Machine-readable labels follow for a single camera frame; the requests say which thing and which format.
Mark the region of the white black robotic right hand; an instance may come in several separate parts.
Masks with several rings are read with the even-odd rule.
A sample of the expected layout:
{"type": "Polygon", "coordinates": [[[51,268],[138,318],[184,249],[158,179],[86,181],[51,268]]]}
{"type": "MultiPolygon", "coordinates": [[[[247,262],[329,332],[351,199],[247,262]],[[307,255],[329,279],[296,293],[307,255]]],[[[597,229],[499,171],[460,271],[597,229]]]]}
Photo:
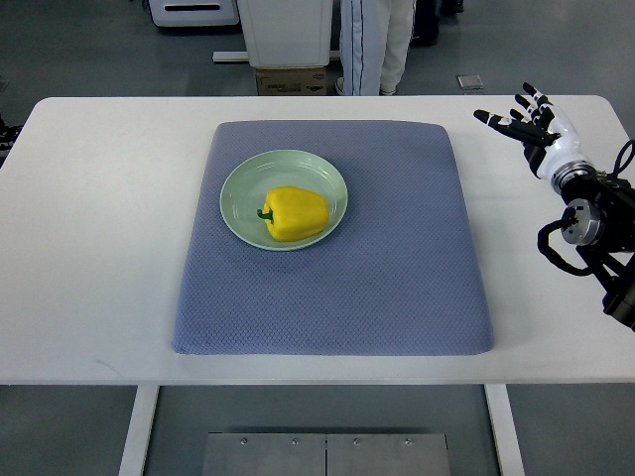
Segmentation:
{"type": "Polygon", "coordinates": [[[477,109],[473,116],[499,134],[516,140],[531,173],[559,186],[566,171],[590,171],[592,165],[581,151],[580,138],[567,114],[529,82],[514,99],[519,110],[508,116],[477,109]]]}

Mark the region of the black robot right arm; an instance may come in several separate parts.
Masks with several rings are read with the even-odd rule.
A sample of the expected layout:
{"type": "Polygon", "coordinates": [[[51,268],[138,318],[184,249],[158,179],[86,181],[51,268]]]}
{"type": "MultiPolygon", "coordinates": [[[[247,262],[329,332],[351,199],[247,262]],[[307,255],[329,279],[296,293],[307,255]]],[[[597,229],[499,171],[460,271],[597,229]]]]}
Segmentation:
{"type": "Polygon", "coordinates": [[[539,252],[573,276],[595,276],[605,289],[603,312],[634,327],[634,259],[621,263],[617,253],[634,253],[634,187],[620,176],[634,161],[634,141],[622,147],[609,173],[583,159],[556,169],[552,185],[566,205],[560,219],[545,225],[537,237],[539,252]],[[575,246],[583,268],[568,263],[550,245],[559,231],[575,246]]]}

